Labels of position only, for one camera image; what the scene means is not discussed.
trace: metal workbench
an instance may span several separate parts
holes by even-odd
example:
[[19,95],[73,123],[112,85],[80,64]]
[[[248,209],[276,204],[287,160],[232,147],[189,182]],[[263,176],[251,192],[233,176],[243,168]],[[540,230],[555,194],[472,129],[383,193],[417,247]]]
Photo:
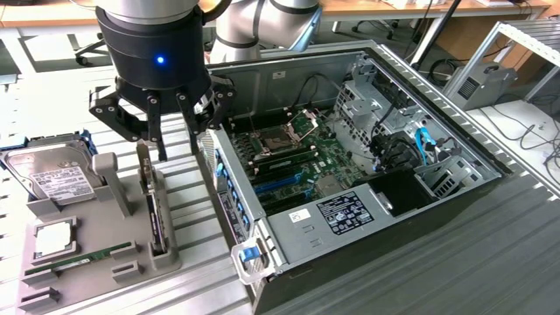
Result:
[[[37,134],[59,127],[67,132],[73,127],[88,128],[99,150],[116,152],[119,174],[124,175],[135,172],[137,166],[133,144],[121,141],[87,112],[88,89],[103,82],[109,84],[113,74],[111,68],[97,68],[23,77],[11,86],[9,94],[0,96],[3,113],[9,113],[8,117],[1,116],[7,122],[0,121],[0,126],[9,124],[12,133],[28,130]],[[127,110],[139,113],[131,106]],[[72,121],[61,120],[61,111],[65,117],[72,116]],[[480,136],[469,123],[464,127],[475,138]],[[157,163],[156,168],[165,174],[183,267],[161,279],[108,293],[53,314],[251,313],[249,298],[231,264],[179,115],[164,117],[163,132],[169,161]],[[559,312],[560,202],[515,161],[508,166],[515,175],[444,228],[271,314]],[[0,185],[0,195],[19,188],[12,180]],[[23,202],[17,194],[0,199],[0,211],[5,213],[0,215],[0,233],[8,231],[0,239],[0,315],[15,311],[17,242],[23,222],[29,218]]]

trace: desk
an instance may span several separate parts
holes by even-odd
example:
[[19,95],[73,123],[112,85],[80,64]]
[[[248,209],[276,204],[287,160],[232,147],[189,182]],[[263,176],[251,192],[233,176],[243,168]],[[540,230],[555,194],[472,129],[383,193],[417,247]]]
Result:
[[[200,7],[203,10],[208,10],[216,2],[217,0],[201,0]],[[335,32],[341,21],[421,18],[425,12],[425,8],[416,5],[409,5],[405,9],[399,10],[387,3],[372,0],[321,0],[321,5],[321,20],[335,21]],[[433,6],[429,10],[427,17],[435,18],[435,20],[420,43],[413,61],[417,60],[427,47],[449,6],[451,3],[447,3]],[[531,6],[533,14],[528,17],[529,19],[535,19],[549,7],[541,0],[531,0]],[[519,8],[516,6],[491,8],[481,5],[476,0],[463,0],[453,16],[499,16],[517,13]],[[41,5],[31,7],[5,7],[0,23],[4,25],[4,28],[0,28],[0,39],[4,41],[23,74],[32,74],[36,71],[21,37],[99,32],[93,11],[75,6],[68,0],[44,0]]]

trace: blue cable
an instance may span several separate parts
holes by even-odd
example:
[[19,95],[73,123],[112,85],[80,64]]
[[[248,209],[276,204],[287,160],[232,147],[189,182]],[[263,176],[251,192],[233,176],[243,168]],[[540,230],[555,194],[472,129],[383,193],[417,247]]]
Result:
[[415,138],[416,146],[419,147],[424,165],[428,165],[427,153],[424,151],[424,146],[421,145],[421,139],[424,139],[425,142],[429,142],[433,145],[436,145],[436,140],[432,139],[432,137],[429,136],[428,129],[425,127],[417,128]]

